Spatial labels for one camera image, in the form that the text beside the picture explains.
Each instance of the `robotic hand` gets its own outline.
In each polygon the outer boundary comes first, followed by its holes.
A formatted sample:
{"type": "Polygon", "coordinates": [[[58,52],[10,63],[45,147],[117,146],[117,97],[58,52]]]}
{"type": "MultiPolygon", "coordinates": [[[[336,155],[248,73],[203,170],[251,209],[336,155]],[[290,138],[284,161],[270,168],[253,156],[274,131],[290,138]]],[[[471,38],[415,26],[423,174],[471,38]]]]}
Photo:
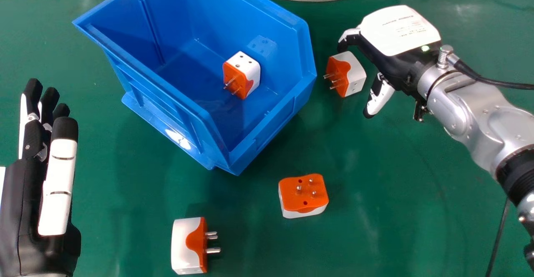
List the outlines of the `robotic hand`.
{"type": "MultiPolygon", "coordinates": [[[[510,104],[498,87],[534,85],[486,79],[442,45],[438,30],[414,9],[399,5],[366,16],[346,30],[338,51],[350,45],[378,68],[364,115],[376,115],[395,91],[416,100],[414,119],[430,113],[464,144],[473,161],[497,180],[518,210],[534,243],[534,116],[510,104]]],[[[525,257],[534,270],[534,244],[525,257]]]]}
{"type": "Polygon", "coordinates": [[[0,277],[71,277],[82,236],[71,223],[78,123],[59,93],[30,79],[19,159],[0,168],[0,277]]]}

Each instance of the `silver robotic arm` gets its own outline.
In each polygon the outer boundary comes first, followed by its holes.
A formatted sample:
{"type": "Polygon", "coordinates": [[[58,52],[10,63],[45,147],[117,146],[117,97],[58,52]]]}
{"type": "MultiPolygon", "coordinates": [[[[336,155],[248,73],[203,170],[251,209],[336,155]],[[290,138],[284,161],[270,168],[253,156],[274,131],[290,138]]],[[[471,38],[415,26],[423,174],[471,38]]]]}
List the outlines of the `silver robotic arm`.
{"type": "Polygon", "coordinates": [[[434,26],[405,5],[378,10],[345,31],[338,51],[350,45],[380,71],[364,115],[376,115],[391,97],[381,93],[392,89],[415,98],[414,119],[433,115],[517,206],[518,220],[532,238],[524,253],[534,271],[534,116],[510,104],[498,88],[534,86],[478,75],[442,44],[434,26]]]}

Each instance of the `blue plastic bin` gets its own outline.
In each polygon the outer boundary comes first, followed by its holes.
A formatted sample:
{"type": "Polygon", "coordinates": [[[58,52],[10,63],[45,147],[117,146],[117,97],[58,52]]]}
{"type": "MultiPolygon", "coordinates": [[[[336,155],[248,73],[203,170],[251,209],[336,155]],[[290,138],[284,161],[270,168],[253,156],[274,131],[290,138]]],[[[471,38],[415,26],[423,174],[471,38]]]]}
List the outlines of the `blue plastic bin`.
{"type": "Polygon", "coordinates": [[[106,0],[73,23],[106,53],[122,102],[207,169],[242,173],[317,77],[307,23],[269,0],[106,0]],[[262,69],[246,100],[223,89],[239,50],[262,69]]]}

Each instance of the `screw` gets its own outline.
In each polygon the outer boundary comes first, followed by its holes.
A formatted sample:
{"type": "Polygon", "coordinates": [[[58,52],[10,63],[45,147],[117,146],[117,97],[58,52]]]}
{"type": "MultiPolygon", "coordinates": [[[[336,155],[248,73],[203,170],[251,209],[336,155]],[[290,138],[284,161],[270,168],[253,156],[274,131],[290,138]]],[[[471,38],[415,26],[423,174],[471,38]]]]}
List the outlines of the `screw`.
{"type": "Polygon", "coordinates": [[[437,67],[445,70],[448,68],[447,56],[452,53],[454,49],[450,45],[442,45],[439,49],[439,56],[437,59],[437,67]]]}

